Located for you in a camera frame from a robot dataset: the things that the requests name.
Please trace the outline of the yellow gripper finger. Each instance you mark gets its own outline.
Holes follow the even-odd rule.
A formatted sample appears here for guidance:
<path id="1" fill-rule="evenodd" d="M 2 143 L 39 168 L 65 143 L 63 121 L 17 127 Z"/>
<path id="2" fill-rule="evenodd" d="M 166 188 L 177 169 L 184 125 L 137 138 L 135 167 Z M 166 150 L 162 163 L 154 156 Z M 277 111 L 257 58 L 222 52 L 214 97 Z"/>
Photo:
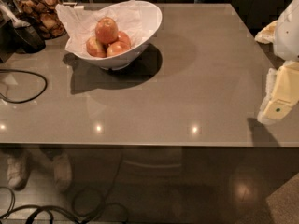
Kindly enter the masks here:
<path id="1" fill-rule="evenodd" d="M 284 119 L 299 102 L 299 62 L 286 61 L 266 76 L 265 97 L 257 120 L 264 125 Z"/>
<path id="2" fill-rule="evenodd" d="M 267 26 L 265 26 L 254 39 L 262 44 L 270 44 L 273 43 L 275 40 L 275 29 L 277 26 L 277 21 L 272 21 Z"/>

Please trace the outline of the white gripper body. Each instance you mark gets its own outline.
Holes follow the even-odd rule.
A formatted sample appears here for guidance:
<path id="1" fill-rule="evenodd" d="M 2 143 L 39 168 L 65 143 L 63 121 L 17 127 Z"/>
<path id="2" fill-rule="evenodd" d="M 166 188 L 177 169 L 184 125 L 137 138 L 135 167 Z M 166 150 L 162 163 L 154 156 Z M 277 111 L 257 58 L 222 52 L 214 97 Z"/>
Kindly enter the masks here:
<path id="1" fill-rule="evenodd" d="M 285 61 L 299 61 L 299 0 L 292 0 L 280 14 L 273 50 Z"/>

